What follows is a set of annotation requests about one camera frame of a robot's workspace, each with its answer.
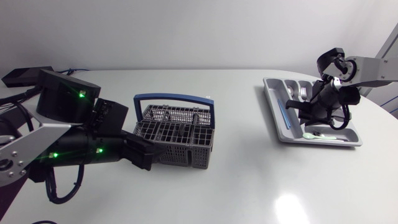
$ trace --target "silver metal bracket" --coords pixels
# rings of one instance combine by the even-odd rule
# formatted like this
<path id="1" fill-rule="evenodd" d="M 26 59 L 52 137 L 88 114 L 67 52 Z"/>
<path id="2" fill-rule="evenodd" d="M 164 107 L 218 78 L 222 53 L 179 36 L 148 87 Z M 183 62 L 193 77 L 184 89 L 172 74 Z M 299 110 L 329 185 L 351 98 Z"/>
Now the silver metal bracket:
<path id="1" fill-rule="evenodd" d="M 0 147 L 0 187 L 11 184 L 26 174 L 26 166 L 44 152 L 72 126 L 80 124 L 55 121 L 36 112 L 36 106 L 25 105 L 39 122 L 39 127 L 25 136 Z"/>

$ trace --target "wire basket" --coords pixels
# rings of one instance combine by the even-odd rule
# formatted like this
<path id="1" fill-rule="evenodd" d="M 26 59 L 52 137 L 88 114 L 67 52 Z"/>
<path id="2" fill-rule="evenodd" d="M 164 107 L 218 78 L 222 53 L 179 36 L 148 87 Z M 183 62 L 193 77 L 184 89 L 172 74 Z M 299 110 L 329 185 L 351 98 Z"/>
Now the wire basket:
<path id="1" fill-rule="evenodd" d="M 180 100 L 210 109 L 149 105 L 141 113 L 141 100 Z M 134 134 L 163 144 L 167 151 L 159 163 L 207 169 L 215 133 L 214 102 L 195 96 L 151 93 L 134 97 L 137 125 Z"/>

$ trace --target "white wall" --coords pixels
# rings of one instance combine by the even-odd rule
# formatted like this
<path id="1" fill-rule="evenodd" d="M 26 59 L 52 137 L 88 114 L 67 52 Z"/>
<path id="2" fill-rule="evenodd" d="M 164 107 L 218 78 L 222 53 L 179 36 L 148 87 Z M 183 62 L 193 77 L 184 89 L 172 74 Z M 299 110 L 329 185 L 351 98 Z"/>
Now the white wall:
<path id="1" fill-rule="evenodd" d="M 2 0 L 0 76 L 44 65 L 318 76 L 317 58 L 333 47 L 374 57 L 397 12 L 396 0 Z"/>

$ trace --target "spoon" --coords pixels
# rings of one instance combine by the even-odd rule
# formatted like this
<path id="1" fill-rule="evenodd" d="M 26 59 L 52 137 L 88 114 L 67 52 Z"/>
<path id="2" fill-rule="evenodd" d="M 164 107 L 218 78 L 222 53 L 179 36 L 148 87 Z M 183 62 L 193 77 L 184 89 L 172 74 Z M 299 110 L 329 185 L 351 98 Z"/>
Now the spoon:
<path id="1" fill-rule="evenodd" d="M 303 138 L 305 138 L 305 139 L 339 140 L 334 136 L 315 136 L 311 133 L 304 133 Z"/>
<path id="2" fill-rule="evenodd" d="M 290 93 L 291 96 L 294 96 L 294 91 L 291 86 L 287 86 L 287 91 Z"/>

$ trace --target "fork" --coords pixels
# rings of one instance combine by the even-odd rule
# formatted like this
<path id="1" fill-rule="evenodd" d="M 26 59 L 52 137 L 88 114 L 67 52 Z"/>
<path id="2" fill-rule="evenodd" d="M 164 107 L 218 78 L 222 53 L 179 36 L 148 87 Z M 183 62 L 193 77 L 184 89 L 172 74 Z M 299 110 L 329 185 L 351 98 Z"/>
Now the fork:
<path id="1" fill-rule="evenodd" d="M 303 99 L 303 101 L 307 100 L 307 88 L 301 87 L 300 89 L 300 96 Z"/>

